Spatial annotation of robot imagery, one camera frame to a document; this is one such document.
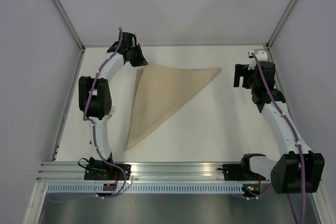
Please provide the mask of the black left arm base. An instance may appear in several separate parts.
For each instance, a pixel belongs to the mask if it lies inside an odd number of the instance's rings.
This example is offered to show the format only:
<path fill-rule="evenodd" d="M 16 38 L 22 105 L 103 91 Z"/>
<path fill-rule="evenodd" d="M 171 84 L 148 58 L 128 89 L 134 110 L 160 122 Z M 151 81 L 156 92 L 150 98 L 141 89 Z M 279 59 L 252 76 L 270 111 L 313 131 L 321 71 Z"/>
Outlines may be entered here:
<path fill-rule="evenodd" d="M 85 169 L 84 180 L 129 180 L 131 175 L 130 164 L 117 164 L 120 168 L 107 165 L 103 161 L 81 158 L 78 165 Z"/>

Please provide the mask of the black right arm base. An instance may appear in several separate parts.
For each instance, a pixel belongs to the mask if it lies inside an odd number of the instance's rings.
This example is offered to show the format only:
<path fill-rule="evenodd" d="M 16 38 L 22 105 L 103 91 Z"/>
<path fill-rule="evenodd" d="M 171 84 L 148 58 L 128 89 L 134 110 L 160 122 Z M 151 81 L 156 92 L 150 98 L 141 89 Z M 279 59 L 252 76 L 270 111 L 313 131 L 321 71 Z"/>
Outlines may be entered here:
<path fill-rule="evenodd" d="M 241 164 L 219 164 L 216 166 L 216 170 L 223 174 L 224 181 L 237 181 L 237 182 L 247 182 L 247 181 L 259 181 L 262 182 L 269 181 L 269 179 L 261 176 L 257 173 L 246 171 L 242 168 Z"/>

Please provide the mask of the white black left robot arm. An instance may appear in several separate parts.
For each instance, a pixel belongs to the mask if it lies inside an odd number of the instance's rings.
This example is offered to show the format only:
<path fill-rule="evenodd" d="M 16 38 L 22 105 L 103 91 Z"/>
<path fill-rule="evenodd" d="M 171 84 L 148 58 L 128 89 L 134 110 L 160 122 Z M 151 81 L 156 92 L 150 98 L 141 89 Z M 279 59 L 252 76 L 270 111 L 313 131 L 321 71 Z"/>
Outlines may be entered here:
<path fill-rule="evenodd" d="M 96 173 L 104 180 L 114 176 L 107 130 L 113 108 L 110 82 L 126 63 L 135 68 L 148 64 L 135 33 L 120 29 L 118 40 L 108 48 L 99 68 L 92 75 L 82 76 L 78 80 L 79 109 L 91 131 L 90 159 L 102 162 L 97 166 Z"/>

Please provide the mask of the black handled silver fork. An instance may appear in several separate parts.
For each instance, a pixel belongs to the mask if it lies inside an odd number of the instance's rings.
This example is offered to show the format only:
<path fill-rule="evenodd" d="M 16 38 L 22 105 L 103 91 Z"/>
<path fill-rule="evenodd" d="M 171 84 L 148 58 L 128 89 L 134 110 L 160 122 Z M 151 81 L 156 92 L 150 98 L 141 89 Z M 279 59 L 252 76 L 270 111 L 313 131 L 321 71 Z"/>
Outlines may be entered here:
<path fill-rule="evenodd" d="M 112 106 L 112 107 L 111 107 L 111 110 L 110 110 L 110 112 L 109 112 L 109 116 L 110 116 L 110 117 L 113 116 L 115 110 L 116 110 L 116 107 L 115 107 L 115 106 Z"/>

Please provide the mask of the beige cloth napkin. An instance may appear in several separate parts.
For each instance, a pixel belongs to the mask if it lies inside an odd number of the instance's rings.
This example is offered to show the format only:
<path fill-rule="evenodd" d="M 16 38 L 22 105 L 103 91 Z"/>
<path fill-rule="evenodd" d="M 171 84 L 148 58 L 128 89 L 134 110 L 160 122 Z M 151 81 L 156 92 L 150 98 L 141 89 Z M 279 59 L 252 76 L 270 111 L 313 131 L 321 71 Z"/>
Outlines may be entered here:
<path fill-rule="evenodd" d="M 127 150 L 153 133 L 220 71 L 221 68 L 179 69 L 153 63 L 137 70 Z"/>

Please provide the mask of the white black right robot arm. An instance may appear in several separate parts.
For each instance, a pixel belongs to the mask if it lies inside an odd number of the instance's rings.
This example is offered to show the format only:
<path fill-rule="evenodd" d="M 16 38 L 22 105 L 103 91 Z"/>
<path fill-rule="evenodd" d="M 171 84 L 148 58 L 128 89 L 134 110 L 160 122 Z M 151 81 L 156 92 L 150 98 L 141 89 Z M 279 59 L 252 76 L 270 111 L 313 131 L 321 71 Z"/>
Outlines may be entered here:
<path fill-rule="evenodd" d="M 268 61 L 254 66 L 235 66 L 233 86 L 251 90 L 252 101 L 267 121 L 280 153 L 278 161 L 264 154 L 245 154 L 239 172 L 245 179 L 257 174 L 266 178 L 278 194 L 315 193 L 325 160 L 322 154 L 314 153 L 298 133 L 284 95 L 275 88 L 275 73 L 275 64 Z"/>

